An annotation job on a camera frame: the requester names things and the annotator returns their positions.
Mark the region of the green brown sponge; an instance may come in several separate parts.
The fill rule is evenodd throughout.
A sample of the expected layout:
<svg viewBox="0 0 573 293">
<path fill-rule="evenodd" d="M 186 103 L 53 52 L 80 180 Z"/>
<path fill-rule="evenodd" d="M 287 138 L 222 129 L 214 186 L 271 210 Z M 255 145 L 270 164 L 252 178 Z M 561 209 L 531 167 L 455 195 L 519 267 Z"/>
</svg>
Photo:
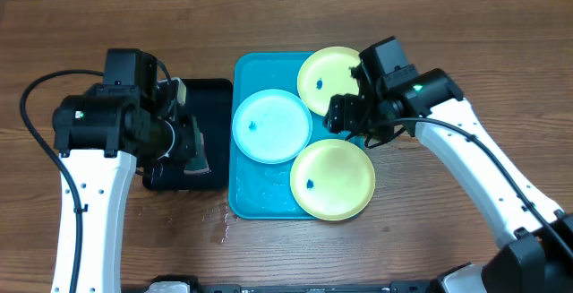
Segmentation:
<svg viewBox="0 0 573 293">
<path fill-rule="evenodd" d="M 197 119 L 192 116 L 193 139 L 195 145 L 195 154 L 191 157 L 184 166 L 184 173 L 188 176 L 198 176 L 208 174 L 210 166 L 205 152 L 204 135 L 200 131 Z"/>
</svg>

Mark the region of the light blue plate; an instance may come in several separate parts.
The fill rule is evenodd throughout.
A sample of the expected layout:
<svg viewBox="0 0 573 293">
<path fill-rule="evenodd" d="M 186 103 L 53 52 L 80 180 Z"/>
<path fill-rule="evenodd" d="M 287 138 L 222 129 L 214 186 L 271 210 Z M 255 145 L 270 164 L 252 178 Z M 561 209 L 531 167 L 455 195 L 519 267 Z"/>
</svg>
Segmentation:
<svg viewBox="0 0 573 293">
<path fill-rule="evenodd" d="M 312 136 L 312 116 L 295 94 L 261 90 L 236 110 L 232 135 L 239 150 L 263 164 L 279 164 L 296 157 Z"/>
</svg>

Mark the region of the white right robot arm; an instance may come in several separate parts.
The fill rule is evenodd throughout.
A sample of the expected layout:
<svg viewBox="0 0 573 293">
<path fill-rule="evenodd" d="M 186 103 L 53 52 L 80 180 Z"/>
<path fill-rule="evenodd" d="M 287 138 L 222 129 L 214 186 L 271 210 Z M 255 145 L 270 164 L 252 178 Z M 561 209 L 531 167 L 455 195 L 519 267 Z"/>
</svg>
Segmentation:
<svg viewBox="0 0 573 293">
<path fill-rule="evenodd" d="M 463 91 L 441 69 L 384 76 L 356 67 L 356 95 L 330 98 L 324 118 L 384 144 L 407 132 L 435 154 L 486 220 L 499 252 L 439 275 L 431 292 L 570 292 L 572 217 L 538 190 L 485 131 Z"/>
</svg>

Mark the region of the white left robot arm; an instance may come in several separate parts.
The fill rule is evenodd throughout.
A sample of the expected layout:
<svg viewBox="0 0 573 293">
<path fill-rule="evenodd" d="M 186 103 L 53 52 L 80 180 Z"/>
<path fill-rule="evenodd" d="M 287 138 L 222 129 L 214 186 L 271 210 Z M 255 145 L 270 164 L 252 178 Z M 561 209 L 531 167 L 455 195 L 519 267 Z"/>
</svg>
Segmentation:
<svg viewBox="0 0 573 293">
<path fill-rule="evenodd" d="M 54 292 L 118 292 L 124 214 L 139 168 L 156 191 L 190 190 L 208 170 L 180 79 L 97 83 L 54 113 L 62 172 Z"/>
</svg>

